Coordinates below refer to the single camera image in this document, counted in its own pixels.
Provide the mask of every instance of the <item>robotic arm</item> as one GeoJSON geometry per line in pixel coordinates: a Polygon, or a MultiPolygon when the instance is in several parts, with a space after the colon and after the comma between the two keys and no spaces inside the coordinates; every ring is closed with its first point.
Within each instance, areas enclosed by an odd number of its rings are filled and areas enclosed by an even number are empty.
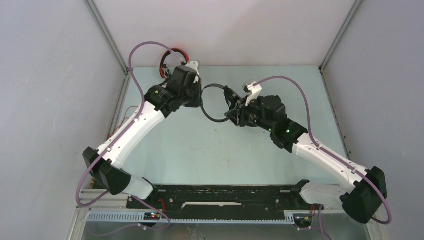
{"type": "Polygon", "coordinates": [[[354,220],[368,223],[381,206],[382,200],[358,173],[370,179],[384,198],[387,198],[384,172],[377,167],[366,169],[330,150],[318,140],[315,140],[319,144],[316,146],[305,127],[287,118],[286,106],[279,96],[259,96],[262,88],[255,82],[245,85],[243,89],[247,93],[244,98],[233,90],[224,93],[231,103],[230,110],[225,113],[228,119],[238,127],[260,127],[269,131],[269,136],[277,147],[307,159],[340,183],[340,186],[319,185],[302,180],[294,189],[303,200],[307,204],[343,208],[354,220]]]}
{"type": "Polygon", "coordinates": [[[99,156],[98,153],[107,150],[90,174],[110,194],[125,193],[144,200],[153,191],[154,186],[149,181],[127,173],[125,162],[140,141],[172,112],[176,112],[181,106],[187,108],[200,106],[202,83],[198,68],[199,63],[196,61],[189,61],[186,65],[176,67],[166,87],[155,85],[145,94],[146,102],[139,118],[136,118],[136,115],[141,105],[124,126],[105,143],[96,150],[88,147],[83,152],[82,155],[88,167],[99,156]],[[130,130],[125,132],[112,148],[108,148],[130,122],[134,122],[130,130]]]}

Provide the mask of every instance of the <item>wall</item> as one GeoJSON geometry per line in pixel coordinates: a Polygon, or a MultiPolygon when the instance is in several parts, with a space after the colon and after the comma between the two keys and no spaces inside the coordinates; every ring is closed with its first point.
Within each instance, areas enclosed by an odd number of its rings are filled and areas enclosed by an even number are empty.
{"type": "MultiPolygon", "coordinates": [[[[96,4],[123,56],[141,42],[157,41],[182,48],[202,66],[266,66],[320,65],[354,1],[97,0],[96,4]]],[[[133,65],[157,67],[163,53],[160,47],[140,50],[133,65]]]]}
{"type": "Polygon", "coordinates": [[[0,3],[0,239],[65,239],[123,74],[82,0],[0,3]]]}
{"type": "Polygon", "coordinates": [[[352,159],[385,171],[391,239],[424,235],[423,11],[365,1],[325,73],[352,159]]]}

